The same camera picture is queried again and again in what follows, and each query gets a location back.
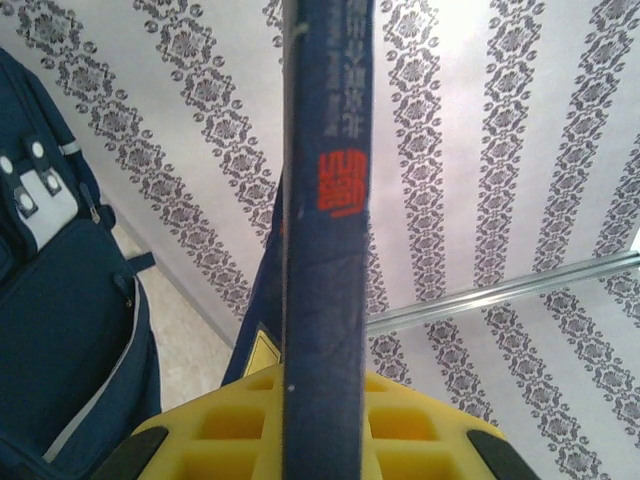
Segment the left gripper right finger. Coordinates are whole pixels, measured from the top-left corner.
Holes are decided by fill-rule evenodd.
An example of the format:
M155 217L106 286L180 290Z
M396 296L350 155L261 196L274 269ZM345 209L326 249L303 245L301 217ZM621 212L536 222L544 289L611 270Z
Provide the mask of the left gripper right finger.
M494 425L369 372L363 480L525 480L525 460Z

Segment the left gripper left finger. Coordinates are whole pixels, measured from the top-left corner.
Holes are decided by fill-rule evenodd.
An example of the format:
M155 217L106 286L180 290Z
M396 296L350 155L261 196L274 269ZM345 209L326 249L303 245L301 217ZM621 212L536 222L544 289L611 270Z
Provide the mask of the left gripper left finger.
M282 383L274 365L145 421L167 435L136 480L282 480Z

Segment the aluminium frame post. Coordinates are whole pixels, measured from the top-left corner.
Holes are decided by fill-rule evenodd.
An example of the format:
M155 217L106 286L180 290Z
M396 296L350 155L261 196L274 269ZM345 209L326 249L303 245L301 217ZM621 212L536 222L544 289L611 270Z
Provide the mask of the aluminium frame post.
M586 279L600 278L638 267L640 267L640 252L637 251L589 259L489 287L469 290L441 299L375 314L369 317L366 331L369 335L377 335L386 331L409 328L420 323L426 323L433 318L447 317L455 313L484 307L532 292L565 286L566 284Z

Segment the dark blue book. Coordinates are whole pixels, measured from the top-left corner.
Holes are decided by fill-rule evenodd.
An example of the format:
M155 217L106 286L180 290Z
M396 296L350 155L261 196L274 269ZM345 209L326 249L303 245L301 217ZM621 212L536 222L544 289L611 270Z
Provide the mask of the dark blue book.
M264 326L280 336L250 480L360 480L375 0L283 0L277 227L228 380Z

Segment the navy blue backpack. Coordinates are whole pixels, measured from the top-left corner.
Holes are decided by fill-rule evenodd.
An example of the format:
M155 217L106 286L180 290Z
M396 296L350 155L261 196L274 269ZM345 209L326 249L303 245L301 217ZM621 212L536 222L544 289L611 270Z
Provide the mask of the navy blue backpack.
M0 48L0 474L83 478L160 410L146 292L39 79Z

